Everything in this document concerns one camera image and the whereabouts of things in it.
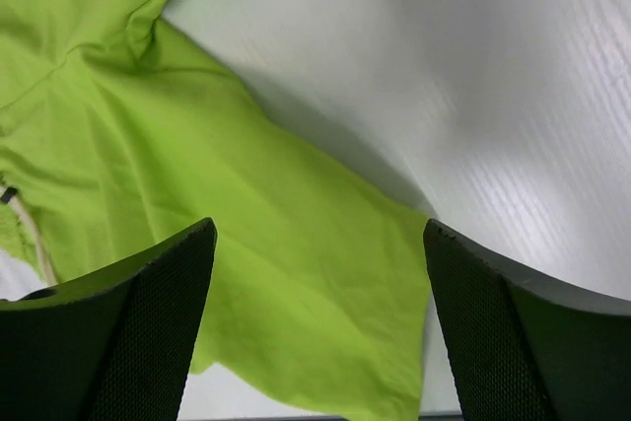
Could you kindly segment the lime green shorts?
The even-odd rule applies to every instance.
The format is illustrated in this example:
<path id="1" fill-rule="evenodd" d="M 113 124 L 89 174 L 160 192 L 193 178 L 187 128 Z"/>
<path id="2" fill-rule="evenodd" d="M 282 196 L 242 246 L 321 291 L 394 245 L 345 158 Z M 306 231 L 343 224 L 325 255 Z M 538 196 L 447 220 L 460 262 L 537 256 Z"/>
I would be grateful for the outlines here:
<path id="1" fill-rule="evenodd" d="M 413 420 L 424 215 L 272 123 L 168 0 L 1 0 L 1 178 L 69 280 L 201 218 L 191 368 L 350 420 Z"/>

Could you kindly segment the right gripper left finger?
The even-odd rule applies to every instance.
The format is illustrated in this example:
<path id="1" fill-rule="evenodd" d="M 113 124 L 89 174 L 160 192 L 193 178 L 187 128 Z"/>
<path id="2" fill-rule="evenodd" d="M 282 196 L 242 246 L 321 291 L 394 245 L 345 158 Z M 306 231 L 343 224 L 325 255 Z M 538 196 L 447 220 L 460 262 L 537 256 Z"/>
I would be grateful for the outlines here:
<path id="1" fill-rule="evenodd" d="M 1 304 L 5 420 L 174 420 L 217 231 L 202 219 L 80 278 Z"/>

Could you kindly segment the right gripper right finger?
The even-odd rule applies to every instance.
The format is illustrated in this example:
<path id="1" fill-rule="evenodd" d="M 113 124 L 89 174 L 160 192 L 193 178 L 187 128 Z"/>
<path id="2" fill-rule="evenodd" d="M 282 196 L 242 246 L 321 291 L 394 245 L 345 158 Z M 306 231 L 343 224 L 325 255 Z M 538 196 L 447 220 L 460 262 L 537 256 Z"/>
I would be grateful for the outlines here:
<path id="1" fill-rule="evenodd" d="M 630 303 L 430 220 L 427 270 L 466 420 L 627 420 Z"/>

